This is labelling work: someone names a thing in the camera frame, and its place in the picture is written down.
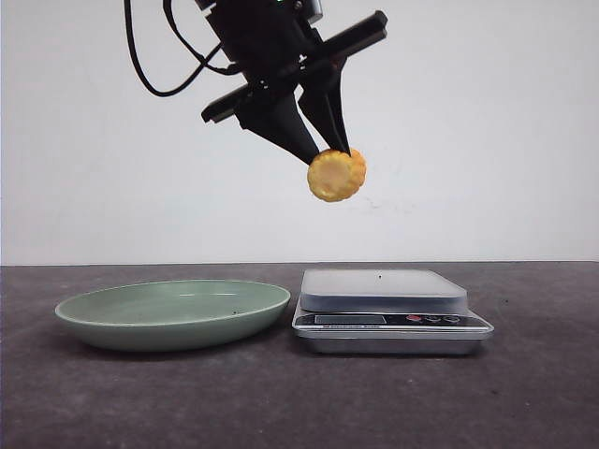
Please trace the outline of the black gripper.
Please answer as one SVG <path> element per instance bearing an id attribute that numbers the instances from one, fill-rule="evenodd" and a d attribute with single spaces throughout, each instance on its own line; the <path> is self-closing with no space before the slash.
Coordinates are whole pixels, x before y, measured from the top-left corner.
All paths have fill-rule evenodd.
<path id="1" fill-rule="evenodd" d="M 323 17 L 320 1 L 200 1 L 226 57 L 247 85 L 209 104 L 201 113 L 215 123 L 234 113 L 250 93 L 272 84 L 300 84 L 299 106 L 335 151 L 350 153 L 343 121 L 341 75 L 348 57 L 387 36 L 387 15 L 377 10 L 324 40 L 313 27 Z M 301 119 L 293 93 L 259 96 L 236 108 L 249 130 L 310 165 L 319 150 Z"/>

